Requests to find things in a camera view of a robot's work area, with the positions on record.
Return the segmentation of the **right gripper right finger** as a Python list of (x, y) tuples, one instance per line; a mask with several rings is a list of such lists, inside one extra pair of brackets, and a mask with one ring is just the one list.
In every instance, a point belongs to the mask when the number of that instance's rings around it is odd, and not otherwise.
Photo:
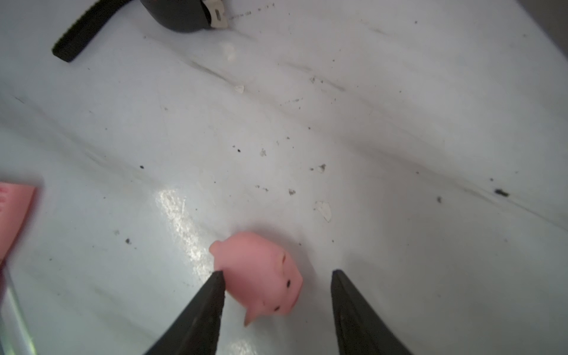
[(340, 269), (332, 273), (331, 299), (341, 355), (411, 355)]

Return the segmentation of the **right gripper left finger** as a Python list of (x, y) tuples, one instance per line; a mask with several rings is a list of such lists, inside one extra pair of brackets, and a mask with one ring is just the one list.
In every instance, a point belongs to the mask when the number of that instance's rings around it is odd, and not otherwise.
[(213, 272), (146, 355), (215, 354), (225, 297), (223, 272)]

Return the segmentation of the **small pink toy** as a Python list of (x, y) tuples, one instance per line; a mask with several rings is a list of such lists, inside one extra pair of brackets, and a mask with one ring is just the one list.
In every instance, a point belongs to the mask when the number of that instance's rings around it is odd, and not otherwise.
[(303, 288), (303, 276), (282, 246), (253, 232), (240, 232), (209, 247), (226, 291), (246, 309), (244, 325), (260, 317), (287, 315)]

